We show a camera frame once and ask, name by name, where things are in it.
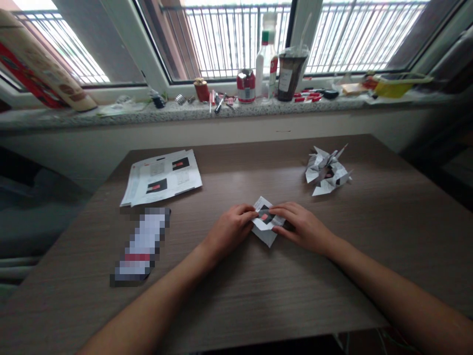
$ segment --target soda can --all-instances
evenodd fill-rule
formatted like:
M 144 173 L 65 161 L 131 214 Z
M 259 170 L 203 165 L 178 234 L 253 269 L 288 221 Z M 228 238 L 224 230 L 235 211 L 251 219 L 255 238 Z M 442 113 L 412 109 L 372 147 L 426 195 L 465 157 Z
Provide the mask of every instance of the soda can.
M 255 101 L 255 73 L 252 69 L 241 69 L 236 77 L 238 89 L 238 101 L 242 104 L 250 104 Z

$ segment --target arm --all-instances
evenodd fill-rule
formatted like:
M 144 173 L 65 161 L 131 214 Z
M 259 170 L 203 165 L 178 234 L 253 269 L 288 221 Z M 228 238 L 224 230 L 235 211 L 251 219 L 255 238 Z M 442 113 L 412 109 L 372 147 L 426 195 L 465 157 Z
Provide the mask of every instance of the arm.
M 270 213 L 295 227 L 294 232 L 282 227 L 274 232 L 336 263 L 420 350 L 473 353 L 473 322 L 464 315 L 335 236 L 302 206 L 289 202 Z
M 254 207 L 225 212 L 204 241 L 96 333 L 79 354 L 147 354 L 162 340 L 182 303 L 200 280 L 249 234 Z

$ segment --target forearm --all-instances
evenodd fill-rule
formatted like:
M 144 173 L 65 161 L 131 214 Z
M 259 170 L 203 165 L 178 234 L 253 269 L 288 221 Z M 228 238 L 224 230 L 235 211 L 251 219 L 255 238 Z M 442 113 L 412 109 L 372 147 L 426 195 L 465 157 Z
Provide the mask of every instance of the forearm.
M 328 258 L 426 354 L 471 354 L 473 322 L 339 238 Z
M 215 266 L 201 246 L 127 306 L 81 354 L 147 354 L 155 350 L 182 303 Z

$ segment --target finger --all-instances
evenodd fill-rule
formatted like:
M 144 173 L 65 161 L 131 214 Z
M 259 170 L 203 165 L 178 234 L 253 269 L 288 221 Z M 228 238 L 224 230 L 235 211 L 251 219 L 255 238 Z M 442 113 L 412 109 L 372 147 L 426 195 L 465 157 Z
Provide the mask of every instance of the finger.
M 242 225 L 247 224 L 252 219 L 258 217 L 258 212 L 248 211 L 240 216 L 240 221 Z
M 247 211 L 254 211 L 255 208 L 252 206 L 252 205 L 249 205 L 249 204 L 241 204 L 241 205 L 238 205 L 234 211 L 237 213 L 237 214 L 243 214 Z
M 297 212 L 299 210 L 298 206 L 299 205 L 297 205 L 295 202 L 286 202 L 286 203 L 283 203 L 283 204 L 273 206 L 273 207 L 271 207 L 271 209 L 273 209 L 273 208 L 284 208 L 284 209 L 287 209 L 288 211 L 291 211 L 294 214 L 297 214 Z
M 289 223 L 294 224 L 297 216 L 292 213 L 291 211 L 287 210 L 286 208 L 270 208 L 270 213 L 283 217 L 284 219 L 288 220 Z
M 248 222 L 246 226 L 243 227 L 241 231 L 241 235 L 246 238 L 248 234 L 250 234 L 251 230 L 253 229 L 254 224 L 252 222 Z
M 283 227 L 279 227 L 279 226 L 273 227 L 272 231 L 276 234 L 279 234 L 280 236 L 283 236 L 284 238 L 289 239 L 290 241 L 296 244 L 299 243 L 299 240 L 300 240 L 299 235 L 297 235 L 294 232 L 290 232 L 287 229 L 284 229 Z

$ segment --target white bottle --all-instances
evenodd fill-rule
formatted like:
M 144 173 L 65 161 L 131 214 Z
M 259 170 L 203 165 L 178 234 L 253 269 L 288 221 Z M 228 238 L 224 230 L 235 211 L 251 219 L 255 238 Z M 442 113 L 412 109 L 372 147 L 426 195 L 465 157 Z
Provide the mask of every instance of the white bottle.
M 277 14 L 263 15 L 261 49 L 256 56 L 256 97 L 272 98 L 276 90 L 277 53 L 274 48 Z

